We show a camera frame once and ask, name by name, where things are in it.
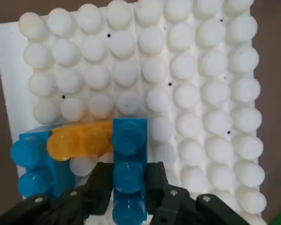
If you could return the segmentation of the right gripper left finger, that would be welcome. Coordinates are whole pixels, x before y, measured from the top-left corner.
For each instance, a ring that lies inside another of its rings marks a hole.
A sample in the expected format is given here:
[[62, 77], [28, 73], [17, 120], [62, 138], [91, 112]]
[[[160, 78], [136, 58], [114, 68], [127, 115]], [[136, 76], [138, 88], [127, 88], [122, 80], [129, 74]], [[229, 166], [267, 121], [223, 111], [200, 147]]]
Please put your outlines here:
[[112, 163], [99, 162], [86, 184], [66, 190], [58, 198], [38, 194], [0, 216], [0, 225], [83, 225], [91, 215], [102, 216], [109, 206]]

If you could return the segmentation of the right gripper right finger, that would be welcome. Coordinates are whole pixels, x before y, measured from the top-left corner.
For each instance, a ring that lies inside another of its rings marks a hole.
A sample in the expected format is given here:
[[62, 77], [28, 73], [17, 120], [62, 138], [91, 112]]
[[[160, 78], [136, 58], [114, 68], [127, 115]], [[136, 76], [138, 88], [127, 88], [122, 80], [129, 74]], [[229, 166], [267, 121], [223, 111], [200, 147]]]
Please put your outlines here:
[[145, 170], [146, 207], [152, 225], [246, 225], [219, 197], [202, 194], [194, 200], [187, 189], [170, 185], [162, 162]]

